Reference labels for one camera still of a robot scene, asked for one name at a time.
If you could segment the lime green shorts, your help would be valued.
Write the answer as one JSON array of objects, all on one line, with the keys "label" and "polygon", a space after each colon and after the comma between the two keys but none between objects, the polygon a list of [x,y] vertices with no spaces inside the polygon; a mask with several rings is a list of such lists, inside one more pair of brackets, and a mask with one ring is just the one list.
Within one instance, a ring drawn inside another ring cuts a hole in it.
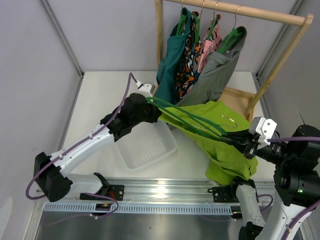
[{"label": "lime green shorts", "polygon": [[[226,132],[246,130],[250,126],[242,115],[221,101],[208,101],[204,104],[183,106],[181,109],[222,126]],[[208,179],[221,185],[229,185],[236,177],[247,181],[257,172],[257,158],[247,159],[234,146],[222,142],[222,134],[215,127],[205,123],[208,128],[204,128],[185,112],[174,107],[166,107],[161,111],[162,121],[179,129],[195,141],[208,156],[210,164],[205,172]]]}]

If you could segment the green hanger with metal hook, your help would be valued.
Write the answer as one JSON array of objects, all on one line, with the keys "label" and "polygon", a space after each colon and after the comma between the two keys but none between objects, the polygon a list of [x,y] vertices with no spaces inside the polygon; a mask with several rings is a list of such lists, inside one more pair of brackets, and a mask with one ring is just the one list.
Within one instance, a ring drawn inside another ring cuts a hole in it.
[{"label": "green hanger with metal hook", "polygon": [[[162,113],[166,113],[167,115],[173,117],[175,120],[181,123],[184,129],[191,130],[192,132],[202,137],[223,142],[223,140],[221,139],[221,136],[228,135],[228,133],[217,123],[209,119],[206,119],[204,117],[190,113],[182,109],[181,107],[178,107],[172,103],[169,103],[161,98],[150,96],[150,97],[146,97],[145,99],[148,103],[156,106]],[[179,113],[184,114],[193,123],[196,123],[196,125],[192,125],[189,121],[185,120],[182,116],[178,116],[178,114],[169,110],[169,108],[173,108]]]}]

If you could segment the white perforated plastic basket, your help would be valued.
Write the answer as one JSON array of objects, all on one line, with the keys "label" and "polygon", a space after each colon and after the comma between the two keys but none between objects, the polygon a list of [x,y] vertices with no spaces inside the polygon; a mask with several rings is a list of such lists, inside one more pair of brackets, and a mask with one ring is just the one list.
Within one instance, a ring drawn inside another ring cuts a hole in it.
[{"label": "white perforated plastic basket", "polygon": [[178,146],[167,123],[142,122],[116,142],[126,168],[136,172],[173,154]]}]

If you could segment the aluminium mounting rail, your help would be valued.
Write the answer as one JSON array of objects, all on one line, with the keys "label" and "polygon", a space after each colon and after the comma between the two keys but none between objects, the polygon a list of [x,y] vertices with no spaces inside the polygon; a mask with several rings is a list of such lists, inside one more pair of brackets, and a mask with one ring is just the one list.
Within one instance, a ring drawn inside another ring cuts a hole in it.
[{"label": "aluminium mounting rail", "polygon": [[209,205],[214,199],[208,189],[220,186],[205,179],[113,177],[108,181],[124,186],[121,204]]}]

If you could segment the green hanger of teal shorts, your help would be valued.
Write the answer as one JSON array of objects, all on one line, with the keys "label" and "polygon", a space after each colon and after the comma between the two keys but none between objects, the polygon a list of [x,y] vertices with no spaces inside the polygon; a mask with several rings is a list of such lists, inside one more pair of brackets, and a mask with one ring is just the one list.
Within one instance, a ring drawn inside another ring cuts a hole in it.
[{"label": "green hanger of teal shorts", "polygon": [[180,36],[184,33],[187,25],[187,10],[184,8],[184,0],[181,1],[181,11],[180,11],[180,19],[177,24],[176,36]]}]

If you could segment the green hanger of grey shorts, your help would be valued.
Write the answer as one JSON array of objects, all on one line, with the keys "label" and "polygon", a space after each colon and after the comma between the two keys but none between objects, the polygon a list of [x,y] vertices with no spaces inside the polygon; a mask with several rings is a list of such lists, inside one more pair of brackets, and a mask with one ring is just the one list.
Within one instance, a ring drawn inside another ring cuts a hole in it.
[{"label": "green hanger of grey shorts", "polygon": [[234,25],[232,27],[232,30],[230,31],[230,33],[225,37],[224,39],[224,42],[221,43],[220,47],[218,48],[217,52],[220,53],[220,54],[225,54],[227,53],[230,48],[236,44],[238,42],[238,40],[243,36],[243,33],[240,31],[237,30],[236,28],[236,24],[237,24],[237,14],[238,14],[238,11],[240,10],[240,8],[242,7],[243,5],[240,5],[236,12],[235,12],[235,15],[234,15]]}]

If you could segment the black orange patterned shorts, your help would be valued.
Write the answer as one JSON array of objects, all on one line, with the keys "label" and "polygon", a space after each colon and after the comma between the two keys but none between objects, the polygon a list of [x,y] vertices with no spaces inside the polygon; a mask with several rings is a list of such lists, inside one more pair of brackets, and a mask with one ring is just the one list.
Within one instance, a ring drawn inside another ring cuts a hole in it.
[{"label": "black orange patterned shorts", "polygon": [[196,81],[196,71],[202,42],[200,39],[198,42],[195,42],[196,25],[193,16],[194,12],[198,13],[197,11],[193,11],[191,13],[190,32],[185,41],[184,50],[178,64],[177,75],[175,78],[175,91],[178,100],[181,100],[187,94],[188,89]]}]

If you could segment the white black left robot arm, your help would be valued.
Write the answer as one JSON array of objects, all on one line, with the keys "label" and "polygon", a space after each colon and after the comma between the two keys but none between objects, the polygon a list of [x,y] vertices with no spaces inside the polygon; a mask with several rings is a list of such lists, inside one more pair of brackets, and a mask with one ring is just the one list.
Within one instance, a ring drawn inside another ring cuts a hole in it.
[{"label": "white black left robot arm", "polygon": [[71,193],[80,194],[82,200],[105,199],[109,196],[110,184],[102,174],[79,175],[72,171],[100,148],[131,133],[140,123],[157,122],[161,114],[142,94],[130,94],[73,145],[50,155],[39,153],[35,157],[34,181],[50,202],[57,202]]}]

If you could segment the pink patterned shorts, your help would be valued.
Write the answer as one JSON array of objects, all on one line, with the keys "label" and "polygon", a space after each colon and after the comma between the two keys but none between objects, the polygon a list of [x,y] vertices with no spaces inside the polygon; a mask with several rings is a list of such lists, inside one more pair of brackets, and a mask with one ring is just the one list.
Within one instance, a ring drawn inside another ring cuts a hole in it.
[{"label": "pink patterned shorts", "polygon": [[196,69],[196,72],[199,74],[202,72],[202,70],[206,66],[209,55],[213,52],[216,52],[219,45],[222,42],[222,35],[221,35],[221,29],[220,29],[220,20],[222,16],[220,14],[217,14],[216,16],[219,17],[219,20],[217,21],[213,29],[212,38],[211,40],[207,40],[207,36],[210,31],[210,26],[209,26],[203,38],[203,42],[200,48],[200,55],[198,59],[197,69]]}]

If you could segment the wooden clothes rack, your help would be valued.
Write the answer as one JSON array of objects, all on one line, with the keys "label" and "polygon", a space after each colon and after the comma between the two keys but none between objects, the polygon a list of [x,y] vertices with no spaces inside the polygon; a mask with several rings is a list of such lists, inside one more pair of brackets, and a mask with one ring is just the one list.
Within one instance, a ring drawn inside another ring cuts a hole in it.
[{"label": "wooden clothes rack", "polygon": [[257,72],[258,82],[256,84],[256,93],[226,87],[222,94],[222,100],[228,104],[230,108],[239,112],[245,119],[251,122],[254,117],[256,105],[260,103],[264,93],[308,31],[314,16],[312,14],[307,14],[304,17],[297,15],[298,10],[300,10],[303,4],[302,0],[296,1],[289,14],[217,0],[179,0],[177,3],[182,6],[200,7],[202,9],[233,14],[236,17],[245,16],[281,23],[283,25]]}]

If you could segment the grey shorts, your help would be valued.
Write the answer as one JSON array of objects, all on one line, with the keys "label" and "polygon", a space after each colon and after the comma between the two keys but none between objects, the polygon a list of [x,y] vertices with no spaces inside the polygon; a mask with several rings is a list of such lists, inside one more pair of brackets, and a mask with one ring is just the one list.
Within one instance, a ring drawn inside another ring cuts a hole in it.
[{"label": "grey shorts", "polygon": [[208,56],[207,63],[198,80],[176,104],[177,106],[204,104],[209,101],[217,101],[220,98],[231,79],[246,42],[247,29],[244,26],[239,26],[237,30],[243,33],[242,37],[227,53],[221,54],[215,51]]}]

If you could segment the teal shorts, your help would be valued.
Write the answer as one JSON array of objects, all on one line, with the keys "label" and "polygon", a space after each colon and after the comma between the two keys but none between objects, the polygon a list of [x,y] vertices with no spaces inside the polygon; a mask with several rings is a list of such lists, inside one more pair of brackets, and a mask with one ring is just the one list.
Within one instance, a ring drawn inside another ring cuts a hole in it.
[{"label": "teal shorts", "polygon": [[167,39],[165,57],[159,63],[156,74],[158,88],[155,96],[171,104],[176,102],[176,75],[178,64],[184,51],[186,39],[190,33],[191,27],[191,12],[186,7],[184,8],[187,12],[185,30],[182,35],[176,36],[178,24],[172,29],[171,34]]}]

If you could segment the green hanger of patterned shorts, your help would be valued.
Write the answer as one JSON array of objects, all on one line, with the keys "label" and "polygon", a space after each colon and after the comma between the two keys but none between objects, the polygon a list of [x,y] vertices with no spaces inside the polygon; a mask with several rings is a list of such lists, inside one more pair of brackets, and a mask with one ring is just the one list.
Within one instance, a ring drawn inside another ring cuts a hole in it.
[{"label": "green hanger of patterned shorts", "polygon": [[195,28],[194,28],[194,42],[197,43],[200,39],[200,24],[201,24],[201,17],[204,9],[205,0],[202,1],[201,11],[196,13],[193,13],[193,18],[195,22]]}]

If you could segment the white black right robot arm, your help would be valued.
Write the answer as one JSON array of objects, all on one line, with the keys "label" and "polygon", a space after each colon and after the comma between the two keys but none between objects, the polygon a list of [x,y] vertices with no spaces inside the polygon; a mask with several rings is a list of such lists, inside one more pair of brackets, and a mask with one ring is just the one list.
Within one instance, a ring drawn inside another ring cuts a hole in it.
[{"label": "white black right robot arm", "polygon": [[240,240],[291,240],[300,225],[320,204],[320,176],[315,171],[320,158],[320,131],[300,125],[291,137],[271,138],[260,147],[252,130],[228,132],[222,139],[247,159],[259,157],[275,165],[275,194],[264,221],[253,180],[235,177],[231,184],[209,188],[216,203],[239,203],[243,225]]}]

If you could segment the green hanger of pink shorts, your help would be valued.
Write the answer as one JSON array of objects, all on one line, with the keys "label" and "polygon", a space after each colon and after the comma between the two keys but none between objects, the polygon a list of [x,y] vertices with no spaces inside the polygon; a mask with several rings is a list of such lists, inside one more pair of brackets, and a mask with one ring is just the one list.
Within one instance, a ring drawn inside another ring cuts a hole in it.
[{"label": "green hanger of pink shorts", "polygon": [[217,9],[217,5],[218,5],[219,2],[220,2],[220,0],[218,0],[216,2],[215,6],[214,6],[214,9],[213,9],[213,20],[212,20],[212,23],[211,23],[210,28],[209,28],[209,33],[208,33],[207,38],[206,38],[208,41],[210,41],[212,39],[214,27],[217,24],[218,20],[220,19],[220,17],[216,15],[216,9]]}]

